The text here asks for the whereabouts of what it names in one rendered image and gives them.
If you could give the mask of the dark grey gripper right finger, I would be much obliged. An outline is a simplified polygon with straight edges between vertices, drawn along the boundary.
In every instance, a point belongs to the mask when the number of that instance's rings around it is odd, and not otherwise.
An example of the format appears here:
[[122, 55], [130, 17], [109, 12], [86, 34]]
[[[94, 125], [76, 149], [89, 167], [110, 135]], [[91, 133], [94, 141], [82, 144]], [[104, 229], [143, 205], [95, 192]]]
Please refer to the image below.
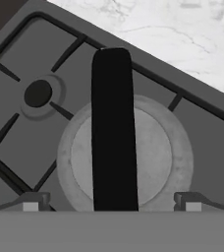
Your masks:
[[198, 192], [176, 192], [174, 194], [175, 212], [220, 212], [224, 205], [207, 199]]

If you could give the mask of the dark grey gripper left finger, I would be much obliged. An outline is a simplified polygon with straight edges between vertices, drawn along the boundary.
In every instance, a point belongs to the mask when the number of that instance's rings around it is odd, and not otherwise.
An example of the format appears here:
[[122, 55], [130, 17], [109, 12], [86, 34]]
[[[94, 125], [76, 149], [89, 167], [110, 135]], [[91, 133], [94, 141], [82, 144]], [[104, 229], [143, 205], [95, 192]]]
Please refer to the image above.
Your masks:
[[16, 200], [0, 205], [0, 211], [48, 212], [49, 202], [48, 192], [26, 192]]

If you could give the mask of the dark grey hob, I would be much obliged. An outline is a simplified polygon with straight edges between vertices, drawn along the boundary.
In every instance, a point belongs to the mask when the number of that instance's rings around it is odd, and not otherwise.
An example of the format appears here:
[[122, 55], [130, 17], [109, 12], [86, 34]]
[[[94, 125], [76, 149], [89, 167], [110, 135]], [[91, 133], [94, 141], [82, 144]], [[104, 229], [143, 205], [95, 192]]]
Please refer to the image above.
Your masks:
[[56, 153], [69, 118], [90, 101], [91, 59], [127, 48], [138, 95], [170, 109], [195, 155], [192, 188], [224, 204], [224, 94], [47, 0], [28, 0], [0, 31], [0, 204], [47, 191], [69, 211]]

